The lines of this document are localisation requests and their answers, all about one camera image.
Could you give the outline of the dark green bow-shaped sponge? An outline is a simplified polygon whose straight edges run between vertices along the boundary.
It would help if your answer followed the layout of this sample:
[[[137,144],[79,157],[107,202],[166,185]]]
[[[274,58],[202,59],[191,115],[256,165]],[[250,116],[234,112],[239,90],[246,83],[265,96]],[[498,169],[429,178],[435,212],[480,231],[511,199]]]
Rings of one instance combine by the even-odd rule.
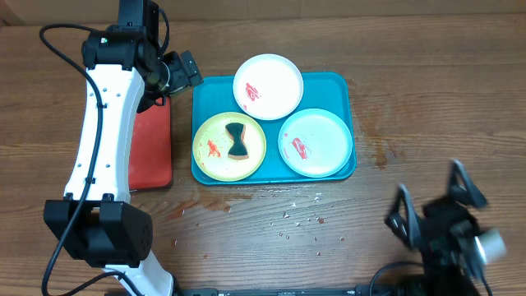
[[[247,147],[244,143],[246,127],[242,123],[229,123],[225,126],[228,136],[233,141],[228,151],[228,157],[233,160],[246,160],[249,158]]]

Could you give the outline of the white plate with red stain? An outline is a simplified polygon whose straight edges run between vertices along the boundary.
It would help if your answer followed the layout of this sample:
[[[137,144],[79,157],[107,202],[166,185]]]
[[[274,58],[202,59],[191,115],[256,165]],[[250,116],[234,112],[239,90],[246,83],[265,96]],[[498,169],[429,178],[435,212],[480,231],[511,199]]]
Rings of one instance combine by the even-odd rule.
[[[233,96],[248,115],[277,120],[299,106],[304,91],[302,74],[287,58],[273,53],[246,60],[233,78]]]

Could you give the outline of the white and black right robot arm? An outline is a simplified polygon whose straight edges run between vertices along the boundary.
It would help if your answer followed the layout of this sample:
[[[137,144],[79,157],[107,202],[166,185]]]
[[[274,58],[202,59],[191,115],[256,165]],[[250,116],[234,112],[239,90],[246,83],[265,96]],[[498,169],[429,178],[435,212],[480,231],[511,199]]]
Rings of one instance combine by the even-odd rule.
[[[400,261],[378,270],[369,284],[376,290],[377,279],[386,271],[419,266],[421,275],[411,275],[390,289],[393,295],[478,295],[473,283],[480,280],[492,294],[485,279],[485,267],[506,254],[498,229],[483,229],[469,212],[481,210],[487,199],[469,177],[464,165],[453,160],[445,195],[422,207],[419,216],[408,189],[399,185],[385,224],[405,247],[420,252],[422,261]]]

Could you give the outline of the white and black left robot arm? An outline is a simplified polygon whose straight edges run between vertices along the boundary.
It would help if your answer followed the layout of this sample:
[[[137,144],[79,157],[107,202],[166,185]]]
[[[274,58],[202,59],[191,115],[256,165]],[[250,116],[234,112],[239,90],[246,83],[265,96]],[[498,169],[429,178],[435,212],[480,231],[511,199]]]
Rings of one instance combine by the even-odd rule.
[[[130,295],[178,295],[175,277],[152,251],[153,222],[130,203],[130,150],[136,115],[202,83],[191,53],[168,51],[165,12],[150,0],[122,1],[118,21],[89,29],[76,70],[86,107],[76,164],[60,200],[44,205],[57,250],[113,277]]]

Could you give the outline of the light blue plate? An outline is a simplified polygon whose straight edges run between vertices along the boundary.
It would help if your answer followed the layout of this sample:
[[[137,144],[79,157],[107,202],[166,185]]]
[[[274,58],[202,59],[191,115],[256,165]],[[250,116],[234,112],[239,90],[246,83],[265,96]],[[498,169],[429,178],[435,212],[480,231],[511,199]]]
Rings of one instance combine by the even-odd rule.
[[[324,109],[304,109],[284,122],[278,147],[285,164],[294,172],[325,178],[348,163],[353,141],[349,128],[336,114]]]

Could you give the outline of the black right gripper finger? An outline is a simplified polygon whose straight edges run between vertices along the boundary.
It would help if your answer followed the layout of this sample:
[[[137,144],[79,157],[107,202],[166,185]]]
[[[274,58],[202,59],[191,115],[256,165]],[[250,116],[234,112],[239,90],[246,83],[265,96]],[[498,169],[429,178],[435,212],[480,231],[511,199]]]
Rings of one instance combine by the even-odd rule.
[[[385,224],[403,244],[410,248],[418,248],[421,242],[420,217],[414,210],[408,189],[398,186],[394,203],[385,217]]]
[[[472,206],[476,209],[487,206],[487,199],[474,184],[459,160],[452,160],[446,193],[451,200],[465,206]]]

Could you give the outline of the yellow plate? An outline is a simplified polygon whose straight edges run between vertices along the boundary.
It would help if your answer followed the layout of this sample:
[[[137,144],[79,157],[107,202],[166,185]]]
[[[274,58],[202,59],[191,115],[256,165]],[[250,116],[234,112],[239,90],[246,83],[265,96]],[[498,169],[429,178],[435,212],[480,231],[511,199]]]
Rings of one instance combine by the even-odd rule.
[[[233,160],[228,151],[233,141],[225,126],[242,123],[246,127],[244,143],[249,158]],[[192,143],[192,156],[197,167],[208,177],[220,182],[240,181],[254,174],[266,154],[266,136],[253,118],[243,113],[219,113],[204,121],[197,129]]]

